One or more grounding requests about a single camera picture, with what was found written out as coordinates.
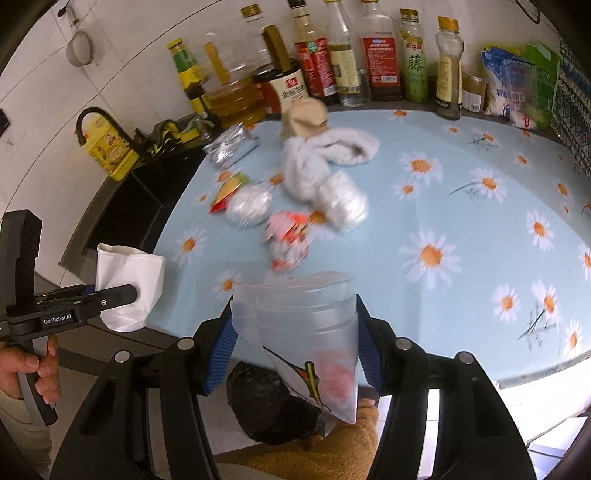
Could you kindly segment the person's left hand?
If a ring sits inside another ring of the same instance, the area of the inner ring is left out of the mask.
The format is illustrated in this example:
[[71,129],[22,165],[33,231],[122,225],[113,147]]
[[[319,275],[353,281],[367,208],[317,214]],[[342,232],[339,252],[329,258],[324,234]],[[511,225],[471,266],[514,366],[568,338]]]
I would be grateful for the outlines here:
[[47,342],[47,355],[38,357],[16,347],[1,344],[0,381],[1,390],[9,397],[22,399],[18,374],[37,374],[35,383],[37,393],[46,404],[55,404],[61,397],[59,380],[58,339],[51,335]]

